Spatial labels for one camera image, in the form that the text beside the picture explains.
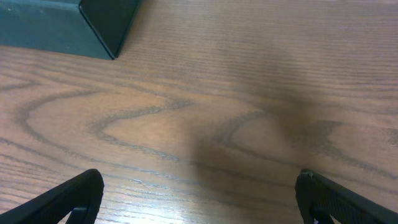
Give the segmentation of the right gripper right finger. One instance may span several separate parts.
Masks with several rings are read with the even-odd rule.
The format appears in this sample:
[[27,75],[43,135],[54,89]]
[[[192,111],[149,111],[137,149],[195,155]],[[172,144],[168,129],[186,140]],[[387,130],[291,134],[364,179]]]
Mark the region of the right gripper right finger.
[[369,223],[395,224],[397,213],[317,174],[300,171],[295,198],[305,224]]

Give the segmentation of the black gift box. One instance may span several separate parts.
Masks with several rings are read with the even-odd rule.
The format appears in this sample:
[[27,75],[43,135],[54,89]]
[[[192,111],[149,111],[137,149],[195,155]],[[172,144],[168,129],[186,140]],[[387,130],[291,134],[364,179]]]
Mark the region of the black gift box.
[[1,45],[114,60],[141,0],[1,0]]

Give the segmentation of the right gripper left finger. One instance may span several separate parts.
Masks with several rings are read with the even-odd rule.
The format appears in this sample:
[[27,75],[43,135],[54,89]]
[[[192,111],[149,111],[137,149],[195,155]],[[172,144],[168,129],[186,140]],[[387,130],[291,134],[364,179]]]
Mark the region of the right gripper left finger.
[[100,172],[89,169],[53,189],[1,214],[1,224],[94,224],[103,197]]

